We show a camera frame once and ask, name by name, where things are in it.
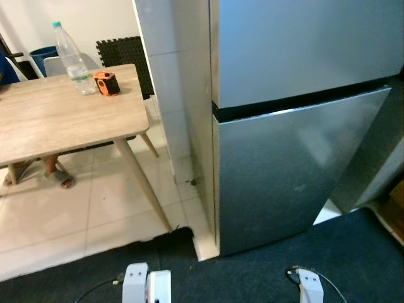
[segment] table top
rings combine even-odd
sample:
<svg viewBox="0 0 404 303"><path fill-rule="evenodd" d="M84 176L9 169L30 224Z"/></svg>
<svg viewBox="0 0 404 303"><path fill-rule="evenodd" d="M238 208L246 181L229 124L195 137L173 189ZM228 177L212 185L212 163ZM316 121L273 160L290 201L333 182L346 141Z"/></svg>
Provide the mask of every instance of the table top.
<svg viewBox="0 0 404 303"><path fill-rule="evenodd" d="M118 96L82 96L65 74L0 85L0 165L147 131L134 64L100 70L115 72Z"/></svg>

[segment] black cable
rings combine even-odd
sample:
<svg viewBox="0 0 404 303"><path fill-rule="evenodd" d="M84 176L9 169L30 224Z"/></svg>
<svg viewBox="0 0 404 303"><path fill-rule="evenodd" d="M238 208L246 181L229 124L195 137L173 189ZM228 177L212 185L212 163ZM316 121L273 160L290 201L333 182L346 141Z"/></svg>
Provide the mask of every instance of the black cable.
<svg viewBox="0 0 404 303"><path fill-rule="evenodd" d="M344 301L344 303L348 303L347 300L344 298L344 296L342 295L342 293L340 292L340 290L335 286L335 284L333 282L331 282L331 280L329 278L327 278L326 276L324 276L322 273L319 273L318 271L316 271L314 268L308 268L308 267L304 267L304 266L299 266L299 265L293 265L292 268L300 268L302 270L308 270L311 271L317 275L319 275L320 277L322 277L324 280L326 280L338 293L338 295L341 297L342 301Z"/></svg>
<svg viewBox="0 0 404 303"><path fill-rule="evenodd" d="M108 283L113 283L114 281L116 281L115 278L101 282L99 284L97 284L96 286L93 286L92 288L90 288L89 290L87 290L84 294L82 294L77 300L75 300L74 303L79 303L86 295L88 295L90 292L92 292L93 290L101 287L102 285L108 284Z"/></svg>

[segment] bottle cap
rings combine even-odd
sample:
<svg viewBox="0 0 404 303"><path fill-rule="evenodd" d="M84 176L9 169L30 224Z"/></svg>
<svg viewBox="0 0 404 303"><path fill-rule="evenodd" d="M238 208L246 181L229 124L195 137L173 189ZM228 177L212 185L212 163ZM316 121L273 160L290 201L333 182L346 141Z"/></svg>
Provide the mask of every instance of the bottle cap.
<svg viewBox="0 0 404 303"><path fill-rule="evenodd" d="M53 28L62 27L62 23L60 21L53 21L52 26Z"/></svg>

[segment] blue trash bin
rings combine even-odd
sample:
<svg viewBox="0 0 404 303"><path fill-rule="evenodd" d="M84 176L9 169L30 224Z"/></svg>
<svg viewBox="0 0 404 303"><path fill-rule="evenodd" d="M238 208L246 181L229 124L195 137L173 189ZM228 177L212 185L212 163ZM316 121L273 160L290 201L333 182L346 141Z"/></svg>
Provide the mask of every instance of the blue trash bin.
<svg viewBox="0 0 404 303"><path fill-rule="evenodd" d="M43 47L41 49L37 49L37 50L34 50L33 52L30 52L30 56L37 64L41 73L46 77L44 59L49 58L49 57L56 57L58 55L57 55L56 46L48 46L48 47Z"/></svg>

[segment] refrigerator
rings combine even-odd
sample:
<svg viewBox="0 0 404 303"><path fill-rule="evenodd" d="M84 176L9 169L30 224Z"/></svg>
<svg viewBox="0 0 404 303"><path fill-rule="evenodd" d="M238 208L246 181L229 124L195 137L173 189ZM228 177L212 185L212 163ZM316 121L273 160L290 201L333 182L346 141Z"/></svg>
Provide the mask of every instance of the refrigerator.
<svg viewBox="0 0 404 303"><path fill-rule="evenodd" d="M404 3L208 7L211 130L199 131L212 136L198 145L212 148L204 203L226 255L313 225L403 67Z"/></svg>

